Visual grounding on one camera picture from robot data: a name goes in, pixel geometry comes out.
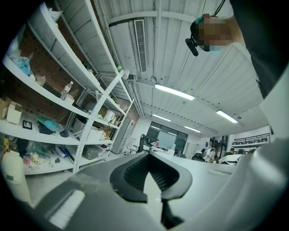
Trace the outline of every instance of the gray plastic surface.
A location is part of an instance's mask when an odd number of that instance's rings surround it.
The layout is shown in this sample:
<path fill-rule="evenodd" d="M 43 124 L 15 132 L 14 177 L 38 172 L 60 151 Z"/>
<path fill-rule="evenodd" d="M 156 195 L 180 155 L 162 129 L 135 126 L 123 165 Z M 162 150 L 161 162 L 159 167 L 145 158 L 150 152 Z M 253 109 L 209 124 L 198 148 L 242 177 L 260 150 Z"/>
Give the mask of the gray plastic surface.
<path fill-rule="evenodd" d="M 166 230 L 154 220 L 147 204 L 125 201 L 109 185 L 113 169 L 140 154 L 95 164 L 51 191 L 36 210 L 46 215 L 72 189 L 86 193 L 66 230 Z M 186 168 L 192 184 L 181 198 L 169 201 L 174 216 L 184 220 L 174 231 L 251 230 L 270 212 L 288 183 L 289 140 L 276 140 L 237 166 L 209 164 L 156 154 Z"/>

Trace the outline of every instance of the yellow object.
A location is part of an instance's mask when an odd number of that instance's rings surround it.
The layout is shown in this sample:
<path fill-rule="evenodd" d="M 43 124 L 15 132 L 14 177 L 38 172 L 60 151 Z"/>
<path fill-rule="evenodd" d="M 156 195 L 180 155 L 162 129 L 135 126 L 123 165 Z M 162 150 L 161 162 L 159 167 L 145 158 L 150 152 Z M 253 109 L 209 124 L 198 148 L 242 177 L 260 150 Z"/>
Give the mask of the yellow object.
<path fill-rule="evenodd" d="M 9 139 L 7 137 L 4 138 L 4 148 L 5 153 L 9 152 Z"/>

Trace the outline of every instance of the black chair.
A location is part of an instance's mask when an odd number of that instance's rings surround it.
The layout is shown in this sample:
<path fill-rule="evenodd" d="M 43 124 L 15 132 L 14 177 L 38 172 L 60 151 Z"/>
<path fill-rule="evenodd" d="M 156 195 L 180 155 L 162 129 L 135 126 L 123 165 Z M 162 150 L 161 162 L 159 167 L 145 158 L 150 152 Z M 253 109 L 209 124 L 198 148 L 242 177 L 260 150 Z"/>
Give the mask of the black chair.
<path fill-rule="evenodd" d="M 145 138 L 146 138 L 145 134 L 142 134 L 140 137 L 139 149 L 136 151 L 136 153 L 142 152 L 144 150 Z"/>
<path fill-rule="evenodd" d="M 239 149 L 238 154 L 244 154 L 245 150 L 244 149 Z"/>
<path fill-rule="evenodd" d="M 205 160 L 203 159 L 203 154 L 202 153 L 196 153 L 191 159 L 194 160 L 194 161 L 205 162 Z"/>

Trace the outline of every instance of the window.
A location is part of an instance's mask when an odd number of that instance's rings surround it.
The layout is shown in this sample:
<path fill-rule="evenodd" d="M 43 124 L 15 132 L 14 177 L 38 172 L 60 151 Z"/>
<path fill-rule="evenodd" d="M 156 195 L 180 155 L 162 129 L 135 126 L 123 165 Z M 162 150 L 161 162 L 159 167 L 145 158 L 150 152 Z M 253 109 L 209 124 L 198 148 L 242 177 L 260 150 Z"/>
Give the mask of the window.
<path fill-rule="evenodd" d="M 186 144 L 187 134 L 151 122 L 144 144 L 149 146 L 156 139 L 159 140 L 161 147 L 171 149 L 172 145 L 175 144 L 175 150 L 182 152 Z"/>

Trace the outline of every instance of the bottle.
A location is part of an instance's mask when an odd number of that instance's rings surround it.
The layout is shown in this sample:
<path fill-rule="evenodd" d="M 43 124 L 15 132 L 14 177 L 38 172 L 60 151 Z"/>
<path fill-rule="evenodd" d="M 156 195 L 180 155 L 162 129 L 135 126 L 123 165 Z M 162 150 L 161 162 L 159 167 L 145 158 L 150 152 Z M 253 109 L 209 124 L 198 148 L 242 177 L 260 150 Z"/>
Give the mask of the bottle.
<path fill-rule="evenodd" d="M 112 119 L 111 124 L 114 125 L 114 123 L 116 122 L 116 120 L 117 120 L 117 117 L 115 116 L 115 117 Z"/>
<path fill-rule="evenodd" d="M 73 82 L 71 81 L 69 84 L 67 84 L 67 85 L 65 86 L 65 88 L 64 88 L 64 89 L 62 90 L 62 92 L 61 92 L 60 99 L 65 100 L 68 92 L 69 92 L 70 89 L 72 88 L 72 84 L 73 84 Z"/>

